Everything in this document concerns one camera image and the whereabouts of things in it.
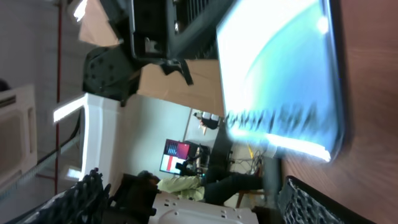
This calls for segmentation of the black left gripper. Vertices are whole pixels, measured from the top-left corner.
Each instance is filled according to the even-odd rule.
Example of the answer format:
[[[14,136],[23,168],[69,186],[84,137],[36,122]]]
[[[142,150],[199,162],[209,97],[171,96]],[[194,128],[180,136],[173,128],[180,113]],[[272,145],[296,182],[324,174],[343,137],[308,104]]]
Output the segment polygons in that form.
[[[124,76],[151,63],[166,75],[178,71],[193,84],[187,60],[216,59],[216,26],[232,1],[102,1],[120,41],[99,64]]]

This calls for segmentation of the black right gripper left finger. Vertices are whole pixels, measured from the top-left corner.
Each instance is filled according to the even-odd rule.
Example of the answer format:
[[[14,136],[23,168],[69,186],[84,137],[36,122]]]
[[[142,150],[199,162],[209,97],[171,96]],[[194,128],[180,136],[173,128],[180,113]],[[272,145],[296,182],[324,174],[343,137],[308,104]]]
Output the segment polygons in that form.
[[[70,189],[9,220],[8,224],[101,223],[111,186],[96,167]]]

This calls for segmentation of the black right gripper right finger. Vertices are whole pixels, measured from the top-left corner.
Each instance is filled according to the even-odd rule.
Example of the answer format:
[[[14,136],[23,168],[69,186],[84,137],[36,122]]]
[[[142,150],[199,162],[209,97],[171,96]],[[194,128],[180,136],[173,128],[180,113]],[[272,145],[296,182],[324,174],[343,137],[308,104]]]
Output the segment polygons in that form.
[[[285,178],[278,206],[285,223],[373,224],[292,175]]]

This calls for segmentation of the Samsung Galaxy smartphone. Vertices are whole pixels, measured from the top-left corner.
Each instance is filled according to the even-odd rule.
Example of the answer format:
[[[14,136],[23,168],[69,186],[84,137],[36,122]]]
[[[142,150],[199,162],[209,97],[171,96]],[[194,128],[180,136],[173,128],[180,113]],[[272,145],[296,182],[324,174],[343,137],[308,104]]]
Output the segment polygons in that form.
[[[218,24],[229,137],[331,162],[345,135],[337,1],[234,1]]]

